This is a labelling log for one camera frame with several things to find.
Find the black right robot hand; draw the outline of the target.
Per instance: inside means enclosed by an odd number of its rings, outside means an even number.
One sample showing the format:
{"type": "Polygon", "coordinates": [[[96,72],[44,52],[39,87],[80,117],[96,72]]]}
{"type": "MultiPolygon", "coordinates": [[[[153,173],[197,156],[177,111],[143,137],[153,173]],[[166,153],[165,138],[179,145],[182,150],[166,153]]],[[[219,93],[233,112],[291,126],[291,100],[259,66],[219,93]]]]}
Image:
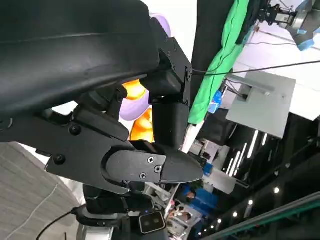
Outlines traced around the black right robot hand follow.
{"type": "Polygon", "coordinates": [[[135,191],[121,195],[84,184],[83,194],[87,211],[94,215],[144,212],[154,207],[150,196],[135,191]]]}

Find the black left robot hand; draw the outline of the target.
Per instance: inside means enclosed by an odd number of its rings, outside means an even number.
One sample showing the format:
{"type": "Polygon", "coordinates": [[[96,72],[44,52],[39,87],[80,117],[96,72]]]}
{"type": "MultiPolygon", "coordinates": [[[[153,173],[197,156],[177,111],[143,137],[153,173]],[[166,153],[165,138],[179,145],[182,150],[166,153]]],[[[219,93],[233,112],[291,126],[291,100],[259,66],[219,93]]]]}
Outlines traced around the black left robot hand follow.
{"type": "Polygon", "coordinates": [[[0,3],[0,140],[48,156],[46,171],[124,195],[130,183],[199,180],[180,151],[192,65],[139,0],[0,3]],[[127,92],[150,93],[154,143],[119,122],[127,92]]]}

